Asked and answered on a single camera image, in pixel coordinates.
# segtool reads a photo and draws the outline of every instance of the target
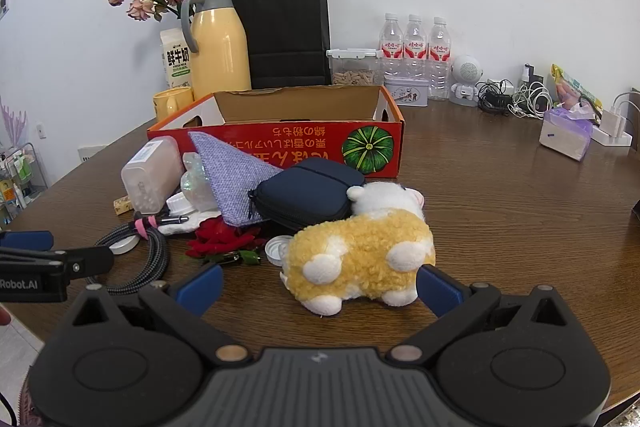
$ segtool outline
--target screw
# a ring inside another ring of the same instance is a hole
[[[393,347],[390,354],[399,362],[415,362],[422,356],[422,350],[418,346],[412,346],[411,344],[400,344]]]
[[[216,350],[216,356],[223,362],[239,362],[244,360],[249,352],[244,346],[238,344],[227,344]]]

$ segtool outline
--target tiled floor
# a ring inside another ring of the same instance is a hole
[[[31,331],[15,317],[8,326],[0,326],[0,393],[18,416],[18,395],[29,366],[42,348]],[[0,404],[0,420],[9,422],[9,413]]]

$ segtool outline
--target black paper bag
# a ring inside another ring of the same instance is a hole
[[[254,89],[331,84],[326,0],[233,0]]]

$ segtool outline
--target yellow plush body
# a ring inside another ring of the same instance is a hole
[[[340,256],[342,264],[337,278],[323,284],[307,280],[303,273],[305,264],[331,250],[340,240],[344,242],[341,245],[346,246],[346,253]],[[415,269],[398,271],[390,266],[388,253],[406,242],[425,245],[424,257]],[[390,291],[413,288],[415,292],[415,273],[421,264],[435,264],[433,236],[428,225],[412,212],[389,208],[321,223],[298,232],[289,243],[283,280],[303,304],[326,295],[342,300],[361,295],[378,299]]]

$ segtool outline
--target yellow mug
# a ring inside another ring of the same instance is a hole
[[[154,95],[156,119],[164,120],[193,103],[193,89],[189,86],[174,87]]]

